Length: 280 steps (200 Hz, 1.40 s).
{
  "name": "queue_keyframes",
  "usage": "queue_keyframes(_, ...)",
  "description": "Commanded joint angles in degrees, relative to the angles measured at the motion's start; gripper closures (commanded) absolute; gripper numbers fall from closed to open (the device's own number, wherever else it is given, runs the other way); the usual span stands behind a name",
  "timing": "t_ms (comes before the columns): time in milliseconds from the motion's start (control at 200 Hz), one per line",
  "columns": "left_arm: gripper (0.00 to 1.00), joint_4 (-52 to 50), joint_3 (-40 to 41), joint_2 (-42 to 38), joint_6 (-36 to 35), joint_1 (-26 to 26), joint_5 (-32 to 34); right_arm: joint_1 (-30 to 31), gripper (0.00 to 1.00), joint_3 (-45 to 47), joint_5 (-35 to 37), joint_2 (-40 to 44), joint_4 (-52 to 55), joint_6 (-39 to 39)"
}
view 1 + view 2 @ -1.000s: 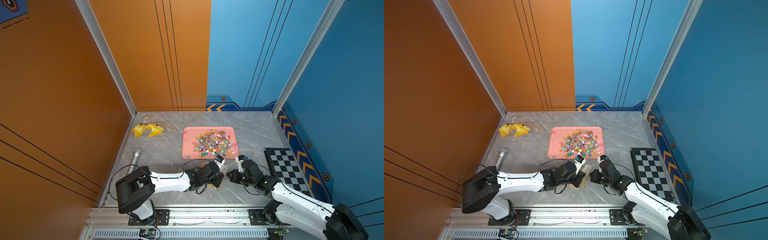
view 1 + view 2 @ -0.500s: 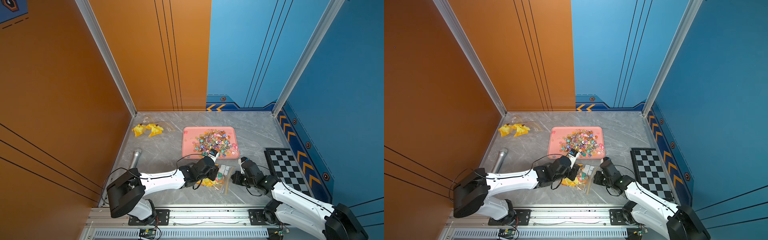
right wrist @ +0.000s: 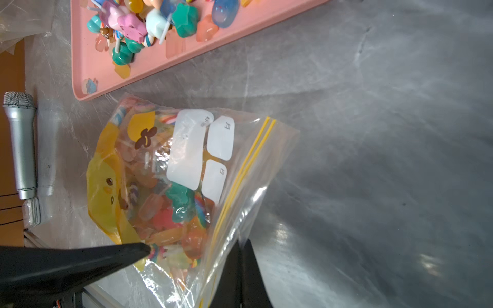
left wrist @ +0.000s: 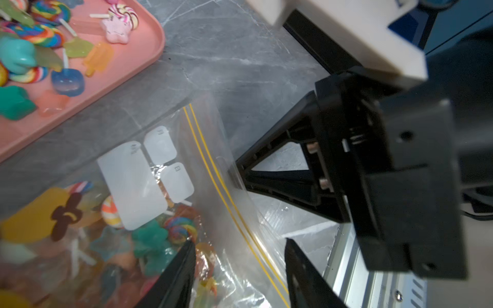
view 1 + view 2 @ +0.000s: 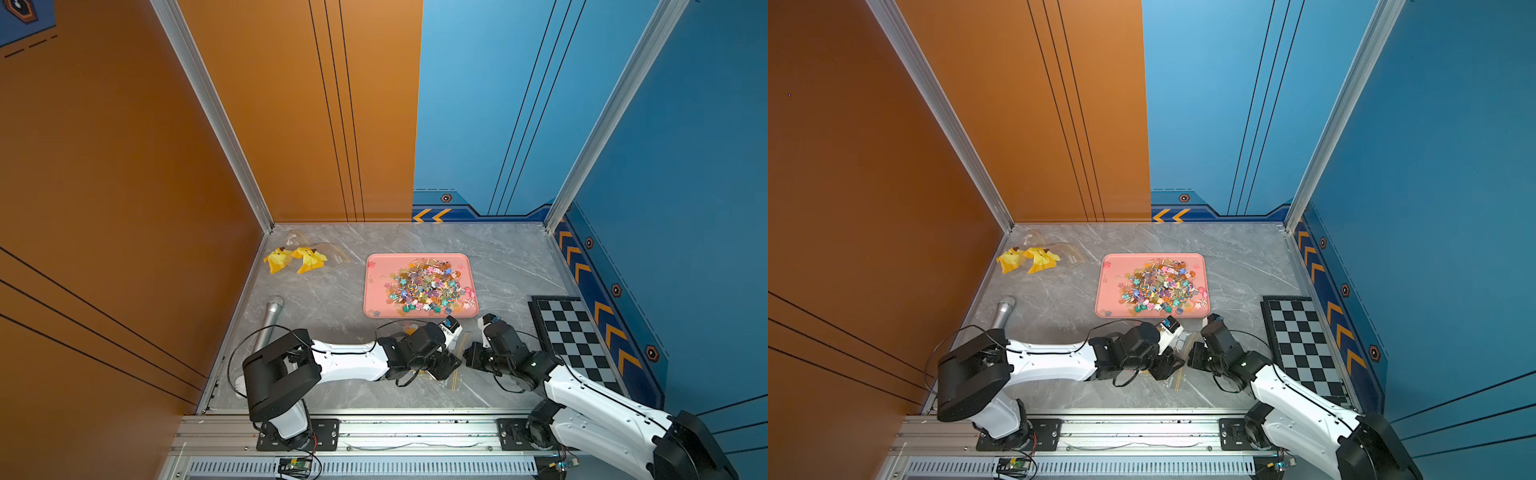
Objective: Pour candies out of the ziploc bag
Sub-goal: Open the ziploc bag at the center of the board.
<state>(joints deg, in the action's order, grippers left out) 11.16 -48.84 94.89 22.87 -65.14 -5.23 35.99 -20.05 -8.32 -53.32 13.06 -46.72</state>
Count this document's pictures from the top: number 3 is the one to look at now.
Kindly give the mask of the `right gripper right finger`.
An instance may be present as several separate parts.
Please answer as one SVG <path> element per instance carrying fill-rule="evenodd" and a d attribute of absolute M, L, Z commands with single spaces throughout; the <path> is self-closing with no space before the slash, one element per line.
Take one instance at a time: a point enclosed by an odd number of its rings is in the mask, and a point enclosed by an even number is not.
<path fill-rule="evenodd" d="M 241 250 L 241 304 L 246 308 L 273 308 L 250 240 Z"/>

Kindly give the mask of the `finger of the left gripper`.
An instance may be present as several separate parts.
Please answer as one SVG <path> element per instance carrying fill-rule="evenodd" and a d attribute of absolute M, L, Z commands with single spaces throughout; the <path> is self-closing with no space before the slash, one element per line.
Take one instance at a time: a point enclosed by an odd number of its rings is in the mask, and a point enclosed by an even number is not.
<path fill-rule="evenodd" d="M 150 252 L 144 243 L 75 250 L 2 246 L 1 303 L 55 304 Z"/>

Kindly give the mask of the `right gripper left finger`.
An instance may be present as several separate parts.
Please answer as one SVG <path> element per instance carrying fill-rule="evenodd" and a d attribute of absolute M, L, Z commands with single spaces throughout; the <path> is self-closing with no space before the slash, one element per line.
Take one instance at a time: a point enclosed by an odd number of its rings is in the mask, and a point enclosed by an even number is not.
<path fill-rule="evenodd" d="M 236 242 L 226 259 L 210 308 L 241 307 L 241 261 L 240 244 Z"/>

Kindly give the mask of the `ziploc bag with candies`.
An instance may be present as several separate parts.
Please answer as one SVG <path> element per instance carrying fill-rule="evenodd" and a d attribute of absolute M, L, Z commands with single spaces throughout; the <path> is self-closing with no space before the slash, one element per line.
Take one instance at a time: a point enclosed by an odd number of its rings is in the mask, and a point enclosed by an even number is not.
<path fill-rule="evenodd" d="M 136 269 L 161 306 L 207 307 L 298 138 L 268 116 L 128 94 L 87 168 L 89 216 L 114 243 L 150 247 Z"/>
<path fill-rule="evenodd" d="M 56 1 L 1 0 L 1 53 L 25 37 L 51 32 Z"/>

